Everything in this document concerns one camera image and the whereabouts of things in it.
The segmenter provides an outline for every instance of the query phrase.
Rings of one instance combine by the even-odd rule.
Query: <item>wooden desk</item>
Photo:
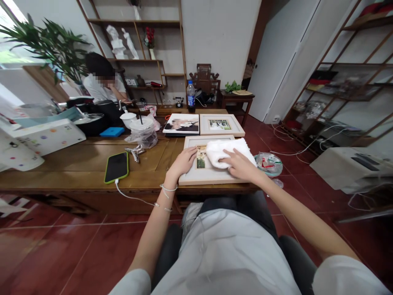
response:
[[[225,90],[218,91],[217,103],[222,109],[226,109],[228,113],[235,116],[243,116],[242,127],[246,124],[248,112],[250,111],[251,104],[253,103],[255,95],[237,95],[233,93],[226,93]],[[235,102],[235,106],[227,106],[229,102]],[[244,103],[247,102],[246,110],[243,110]]]
[[[197,113],[226,113],[225,110],[197,110]],[[105,184],[107,158],[135,147],[120,138],[89,138],[86,141],[44,156],[45,163],[36,169],[0,173],[0,193],[10,193],[43,202],[58,209],[84,216],[94,212],[106,214],[149,214],[152,206],[127,199],[114,183]],[[166,171],[183,150],[184,138],[166,138],[158,132],[158,144],[140,155],[140,163],[129,160],[129,175],[119,188],[129,196],[154,203],[164,182]],[[178,195],[252,193],[252,184],[181,186]],[[175,197],[173,214],[181,214],[187,201]]]

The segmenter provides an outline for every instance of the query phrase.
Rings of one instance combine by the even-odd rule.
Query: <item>white shirt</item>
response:
[[[116,88],[119,92],[126,92],[122,79],[119,75],[116,74]],[[100,82],[97,77],[89,74],[84,80],[83,85],[86,87],[87,91],[90,93],[92,97],[94,97],[93,102],[97,102],[100,100],[113,100],[117,101],[117,98],[112,90],[100,85]]]
[[[390,294],[364,264],[347,256],[327,258],[312,286],[315,295]],[[136,269],[110,295],[147,295],[150,290],[148,273]],[[152,294],[301,295],[273,237],[249,217],[225,209],[197,217],[178,260]]]

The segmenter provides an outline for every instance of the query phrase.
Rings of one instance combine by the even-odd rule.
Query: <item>green leaves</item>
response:
[[[6,35],[6,42],[18,42],[12,47],[26,46],[25,50],[34,54],[33,57],[45,60],[46,67],[49,64],[54,68],[54,81],[58,83],[60,74],[67,75],[75,82],[80,82],[82,76],[87,75],[84,56],[87,51],[83,49],[91,45],[82,39],[83,35],[75,35],[71,30],[66,30],[51,20],[45,19],[45,28],[37,27],[31,16],[27,15],[27,22],[17,22],[18,25],[9,29],[0,25],[0,33]]]
[[[235,90],[241,90],[241,89],[242,86],[240,84],[237,84],[235,80],[233,80],[232,84],[229,84],[229,82],[225,84],[225,92],[227,93],[230,93]]]

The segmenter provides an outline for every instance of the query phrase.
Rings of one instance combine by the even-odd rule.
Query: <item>white towel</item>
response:
[[[227,169],[231,166],[227,163],[218,162],[218,160],[223,158],[229,158],[230,156],[224,153],[224,150],[227,150],[228,152],[233,152],[234,148],[241,152],[244,156],[246,156],[247,159],[250,160],[250,162],[254,164],[255,167],[257,167],[257,163],[255,162],[255,159],[252,156],[244,138],[235,139],[233,141],[209,141],[206,146],[206,154],[214,167]]]

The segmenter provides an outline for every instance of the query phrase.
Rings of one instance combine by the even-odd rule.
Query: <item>white door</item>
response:
[[[320,0],[290,0],[266,25],[248,90],[250,115],[263,121]]]

